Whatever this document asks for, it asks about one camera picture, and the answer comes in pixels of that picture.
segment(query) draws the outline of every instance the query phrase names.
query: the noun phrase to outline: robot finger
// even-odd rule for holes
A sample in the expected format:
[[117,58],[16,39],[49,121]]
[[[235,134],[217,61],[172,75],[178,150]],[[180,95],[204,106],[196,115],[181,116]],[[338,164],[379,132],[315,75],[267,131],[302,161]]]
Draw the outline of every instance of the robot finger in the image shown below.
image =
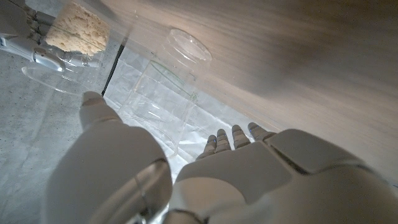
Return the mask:
[[234,138],[234,147],[235,149],[239,149],[243,146],[250,144],[250,140],[246,135],[243,133],[241,127],[235,124],[232,127],[232,136]]
[[224,129],[219,129],[217,131],[217,142],[216,142],[216,153],[231,150],[229,145],[228,137]]
[[258,124],[254,122],[251,122],[248,125],[248,129],[256,141],[263,141],[275,134],[273,132],[264,130],[262,127],[258,126]]
[[55,17],[50,16],[43,12],[37,12],[36,20],[39,23],[39,34],[41,36],[46,36],[49,32],[51,25],[54,22]]
[[209,136],[205,150],[200,154],[196,160],[213,155],[216,152],[217,138],[214,135]]

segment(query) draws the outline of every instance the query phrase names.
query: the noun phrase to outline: wood grain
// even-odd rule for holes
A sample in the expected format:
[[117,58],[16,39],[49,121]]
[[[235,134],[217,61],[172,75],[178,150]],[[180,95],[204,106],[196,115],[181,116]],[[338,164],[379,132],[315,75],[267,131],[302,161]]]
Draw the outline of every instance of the wood grain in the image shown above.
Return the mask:
[[85,2],[149,58],[171,27],[185,30],[213,56],[202,90],[268,129],[321,136],[398,182],[395,1]]

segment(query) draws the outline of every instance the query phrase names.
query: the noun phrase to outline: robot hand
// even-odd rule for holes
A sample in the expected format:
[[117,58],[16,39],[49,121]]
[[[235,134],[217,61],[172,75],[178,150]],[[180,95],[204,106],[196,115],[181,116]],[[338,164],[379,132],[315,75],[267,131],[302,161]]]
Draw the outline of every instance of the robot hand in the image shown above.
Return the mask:
[[395,223],[398,201],[366,164],[309,133],[223,129],[173,186],[166,223]]
[[43,38],[54,17],[36,12],[24,0],[0,0],[0,49],[20,55],[62,72],[66,63],[78,67],[98,67],[100,61],[84,55],[64,52],[47,45]]

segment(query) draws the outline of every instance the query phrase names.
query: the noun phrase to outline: gray concrete surface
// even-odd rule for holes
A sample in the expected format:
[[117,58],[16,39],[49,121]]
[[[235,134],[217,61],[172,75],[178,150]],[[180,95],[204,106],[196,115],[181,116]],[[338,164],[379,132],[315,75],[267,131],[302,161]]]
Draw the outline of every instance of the gray concrete surface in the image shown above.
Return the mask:
[[[53,0],[27,4],[53,16],[62,8]],[[101,73],[89,88],[103,90],[118,48],[109,41]],[[0,51],[0,223],[38,222],[45,182],[82,132],[80,97],[30,80],[21,72],[28,63]]]

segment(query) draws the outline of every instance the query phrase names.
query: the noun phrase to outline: transparent cup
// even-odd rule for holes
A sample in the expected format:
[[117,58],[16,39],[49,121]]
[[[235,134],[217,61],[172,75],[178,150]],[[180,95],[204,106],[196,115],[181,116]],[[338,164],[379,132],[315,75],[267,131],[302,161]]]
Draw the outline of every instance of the transparent cup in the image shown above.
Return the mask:
[[[79,13],[87,15],[87,20],[76,19]],[[63,67],[64,71],[30,63],[22,68],[22,72],[62,93],[81,95],[92,90],[101,74],[104,51],[109,40],[107,23],[77,1],[69,1],[55,19],[47,15],[38,16],[37,20],[43,33],[46,33],[46,36],[40,37],[37,48],[58,57],[59,68]]]
[[139,123],[164,147],[178,153],[187,118],[198,98],[196,85],[211,63],[207,48],[190,34],[172,29],[142,73],[119,114],[127,124]]

